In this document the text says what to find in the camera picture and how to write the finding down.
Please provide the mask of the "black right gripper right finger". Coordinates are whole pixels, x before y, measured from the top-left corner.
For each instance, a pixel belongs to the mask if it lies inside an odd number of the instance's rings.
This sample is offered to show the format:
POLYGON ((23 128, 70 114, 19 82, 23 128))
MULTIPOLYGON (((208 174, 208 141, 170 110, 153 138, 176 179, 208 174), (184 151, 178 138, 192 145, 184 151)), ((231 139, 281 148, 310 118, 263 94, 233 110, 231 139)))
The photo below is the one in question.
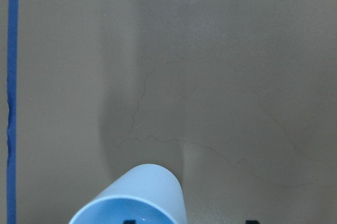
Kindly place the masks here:
POLYGON ((260 224, 258 220, 246 220, 245 224, 260 224))

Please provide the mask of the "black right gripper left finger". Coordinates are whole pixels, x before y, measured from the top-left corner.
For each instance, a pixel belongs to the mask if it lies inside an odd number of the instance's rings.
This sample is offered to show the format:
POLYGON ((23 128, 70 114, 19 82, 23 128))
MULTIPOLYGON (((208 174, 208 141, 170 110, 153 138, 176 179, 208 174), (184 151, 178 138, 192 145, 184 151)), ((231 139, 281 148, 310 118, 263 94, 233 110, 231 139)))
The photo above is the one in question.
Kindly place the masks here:
POLYGON ((123 224, 136 224, 135 220, 124 220, 123 224))

